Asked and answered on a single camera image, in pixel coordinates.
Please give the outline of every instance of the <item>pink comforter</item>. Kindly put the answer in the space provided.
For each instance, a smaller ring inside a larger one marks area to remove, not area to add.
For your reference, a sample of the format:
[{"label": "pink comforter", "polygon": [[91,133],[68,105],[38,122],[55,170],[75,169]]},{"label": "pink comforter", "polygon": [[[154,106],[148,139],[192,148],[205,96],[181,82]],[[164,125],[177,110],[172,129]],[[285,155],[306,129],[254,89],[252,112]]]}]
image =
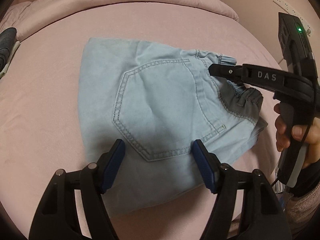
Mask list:
[{"label": "pink comforter", "polygon": [[[130,1],[39,0],[15,5],[1,22],[2,28],[15,26],[22,43],[0,81],[0,200],[25,235],[55,170],[69,172],[87,164],[77,92],[82,50],[90,37],[157,41],[224,53],[237,58],[239,64],[279,68],[235,21],[236,13],[219,0]],[[269,177],[279,158],[272,110],[276,102],[272,93],[262,93],[261,115],[269,126],[257,145],[233,166],[244,171],[260,168]],[[120,239],[199,239],[214,200],[209,190],[199,187],[112,222]],[[241,193],[234,217],[240,210]],[[83,211],[79,219],[88,235]]]}]

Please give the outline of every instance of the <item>denim fabric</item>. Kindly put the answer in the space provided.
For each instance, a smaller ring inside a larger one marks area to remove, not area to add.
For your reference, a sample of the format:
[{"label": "denim fabric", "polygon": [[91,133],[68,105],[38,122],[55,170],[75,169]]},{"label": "denim fabric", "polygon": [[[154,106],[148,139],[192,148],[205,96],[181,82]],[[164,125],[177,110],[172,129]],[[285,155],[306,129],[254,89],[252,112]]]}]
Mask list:
[{"label": "denim fabric", "polygon": [[211,77],[212,63],[235,65],[219,53],[164,44],[91,38],[82,57],[78,113],[89,162],[117,138],[126,156],[103,196],[110,215],[152,206],[202,183],[190,153],[201,139],[232,164],[267,125],[262,95]]}]

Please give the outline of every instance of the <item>pocket stitching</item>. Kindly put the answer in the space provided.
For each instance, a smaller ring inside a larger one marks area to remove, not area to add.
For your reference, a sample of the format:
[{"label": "pocket stitching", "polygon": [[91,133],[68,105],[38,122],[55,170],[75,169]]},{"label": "pocket stitching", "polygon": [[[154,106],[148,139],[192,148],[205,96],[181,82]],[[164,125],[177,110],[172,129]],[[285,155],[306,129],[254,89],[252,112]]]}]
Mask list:
[{"label": "pocket stitching", "polygon": [[[171,150],[171,151],[165,151],[165,152],[160,152],[157,154],[153,154],[151,155],[135,138],[134,136],[127,130],[127,128],[124,126],[124,124],[120,121],[119,116],[120,116],[120,112],[121,112],[121,106],[122,106],[122,101],[123,101],[123,95],[124,95],[124,91],[125,91],[125,87],[127,85],[127,82],[129,80],[129,77],[132,75],[137,74],[138,72],[140,72],[143,69],[146,69],[150,66],[155,66],[155,65],[161,65],[161,64],[169,64],[169,63],[182,63],[188,70],[189,68],[185,65],[185,62],[190,62],[190,60],[188,59],[172,59],[172,60],[158,60],[158,61],[153,61],[153,62],[149,62],[145,65],[140,66],[139,68],[127,71],[124,73],[124,76],[121,80],[121,85],[119,87],[118,90],[118,95],[116,98],[116,102],[115,102],[115,108],[113,111],[113,118],[112,121],[114,123],[114,125],[119,129],[119,131],[124,135],[124,137],[129,141],[129,143],[135,147],[135,149],[143,156],[147,159],[147,161],[155,161],[157,159],[166,159],[166,158],[170,158],[170,157],[175,157],[175,156],[179,156],[179,155],[183,155],[186,154],[190,151],[191,146],[188,147],[184,147],[184,148],[180,148],[180,149],[175,149],[175,150]],[[215,135],[217,135],[218,133],[220,133],[222,130],[225,129],[224,125],[221,125],[219,128],[215,128],[207,119],[207,117],[205,116],[205,114],[203,113],[203,110],[200,106],[201,112],[204,115],[204,117],[206,118],[207,122],[214,128],[214,130],[210,133],[208,133],[207,135],[203,136],[201,138],[201,140],[206,143],[207,141],[209,141],[210,139],[212,139]],[[161,157],[161,155],[165,155],[168,153],[173,153],[176,152],[176,155],[170,154],[169,156],[163,158]]]}]

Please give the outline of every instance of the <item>black cable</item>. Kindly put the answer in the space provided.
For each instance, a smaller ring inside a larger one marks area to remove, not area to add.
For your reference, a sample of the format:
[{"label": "black cable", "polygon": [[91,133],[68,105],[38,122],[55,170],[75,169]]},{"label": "black cable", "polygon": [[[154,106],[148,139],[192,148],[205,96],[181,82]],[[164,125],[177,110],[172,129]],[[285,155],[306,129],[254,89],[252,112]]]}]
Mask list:
[{"label": "black cable", "polygon": [[277,179],[271,184],[271,187],[273,187],[278,181],[279,181],[279,179],[277,178]]},{"label": "black cable", "polygon": [[317,80],[314,79],[312,81],[312,86],[313,86],[313,110],[312,110],[312,115],[311,115],[311,118],[310,118],[310,121],[309,121],[309,124],[307,126],[307,129],[303,135],[303,138],[300,142],[300,145],[299,145],[299,151],[304,143],[304,141],[306,140],[307,136],[308,136],[308,133],[310,131],[310,128],[311,128],[311,125],[313,124],[313,119],[315,117],[315,114],[316,114],[316,109],[317,109]]}]

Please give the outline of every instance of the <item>human hand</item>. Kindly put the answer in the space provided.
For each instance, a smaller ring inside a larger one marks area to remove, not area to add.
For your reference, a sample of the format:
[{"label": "human hand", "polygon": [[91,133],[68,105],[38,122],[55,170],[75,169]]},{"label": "human hand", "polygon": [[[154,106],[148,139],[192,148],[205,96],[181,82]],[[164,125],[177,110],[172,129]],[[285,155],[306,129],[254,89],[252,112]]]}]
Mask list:
[{"label": "human hand", "polygon": [[[275,105],[274,111],[280,114],[279,104]],[[286,124],[284,123],[281,116],[278,116],[278,118],[276,119],[275,126],[277,129],[277,132],[276,132],[277,150],[279,152],[282,152],[283,149],[288,148],[290,146],[290,140],[284,134],[286,130]],[[293,126],[291,130],[292,137],[297,141],[301,141],[306,129],[307,129],[306,125]],[[310,130],[306,137],[305,142],[309,144],[309,149],[306,154],[306,158],[304,160],[302,169],[305,169],[312,163],[316,163],[320,159],[320,119],[319,118],[314,118],[313,125],[310,127]]]}]

